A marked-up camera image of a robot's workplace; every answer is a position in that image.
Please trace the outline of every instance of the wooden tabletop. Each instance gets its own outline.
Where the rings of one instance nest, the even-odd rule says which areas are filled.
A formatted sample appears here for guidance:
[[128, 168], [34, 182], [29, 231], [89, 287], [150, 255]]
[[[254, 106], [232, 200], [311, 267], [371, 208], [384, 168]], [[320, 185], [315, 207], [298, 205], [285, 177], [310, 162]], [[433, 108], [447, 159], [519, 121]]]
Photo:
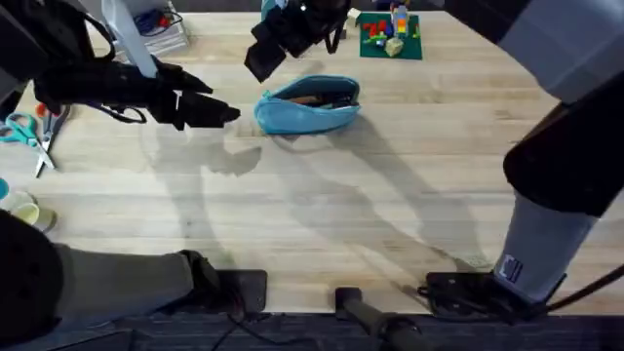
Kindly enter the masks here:
[[[426, 312], [403, 294], [430, 271], [487, 271], [514, 195], [507, 150], [556, 101], [505, 53], [444, 13], [422, 13], [424, 60], [359, 58], [357, 31], [338, 53], [289, 58], [260, 85], [243, 65], [258, 14], [185, 15], [179, 63], [242, 110], [224, 131], [150, 120], [125, 125], [77, 107], [34, 178], [36, 155], [0, 145], [0, 176], [59, 213], [51, 234], [74, 248], [127, 254], [181, 249], [217, 268], [269, 273], [269, 311], [329, 312], [333, 289], [358, 286], [379, 309]], [[304, 74], [362, 85], [361, 116], [326, 136], [265, 136], [254, 104]], [[32, 111], [31, 93], [21, 111]], [[617, 201], [569, 269], [567, 295], [622, 262]], [[622, 314], [624, 283], [563, 313]]]

